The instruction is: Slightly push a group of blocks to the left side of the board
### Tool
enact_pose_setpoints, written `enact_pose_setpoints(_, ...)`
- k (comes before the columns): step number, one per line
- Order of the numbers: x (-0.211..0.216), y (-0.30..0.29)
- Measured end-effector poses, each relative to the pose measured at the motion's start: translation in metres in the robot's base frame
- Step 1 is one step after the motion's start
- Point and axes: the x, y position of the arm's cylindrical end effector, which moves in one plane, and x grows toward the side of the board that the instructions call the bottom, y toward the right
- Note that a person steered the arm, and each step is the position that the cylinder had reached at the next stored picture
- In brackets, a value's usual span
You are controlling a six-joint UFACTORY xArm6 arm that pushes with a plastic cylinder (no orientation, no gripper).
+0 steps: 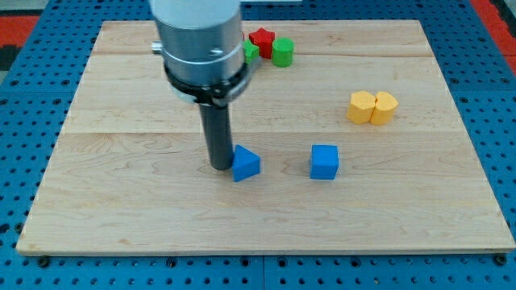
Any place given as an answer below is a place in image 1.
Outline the black clamp ring mount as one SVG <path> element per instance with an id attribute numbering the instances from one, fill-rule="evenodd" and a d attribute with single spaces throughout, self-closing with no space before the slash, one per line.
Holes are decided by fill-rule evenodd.
<path id="1" fill-rule="evenodd" d="M 181 100 L 203 106 L 227 106 L 245 91 L 251 80 L 251 68 L 248 64 L 243 64 L 233 77 L 214 85 L 187 84 L 175 77 L 166 65 L 164 72 L 172 91 Z"/>

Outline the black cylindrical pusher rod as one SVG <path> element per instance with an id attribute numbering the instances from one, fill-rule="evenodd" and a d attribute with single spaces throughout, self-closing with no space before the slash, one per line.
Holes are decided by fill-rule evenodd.
<path id="1" fill-rule="evenodd" d="M 233 162 L 233 144 L 228 107 L 199 106 L 210 165 L 227 170 Z"/>

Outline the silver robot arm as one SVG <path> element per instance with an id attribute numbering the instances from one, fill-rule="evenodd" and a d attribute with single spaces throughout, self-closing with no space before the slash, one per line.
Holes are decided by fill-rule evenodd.
<path id="1" fill-rule="evenodd" d="M 239 0 L 150 0 L 162 56 L 173 92 L 198 105 L 210 164 L 226 170 L 233 161 L 229 105 L 247 88 Z"/>

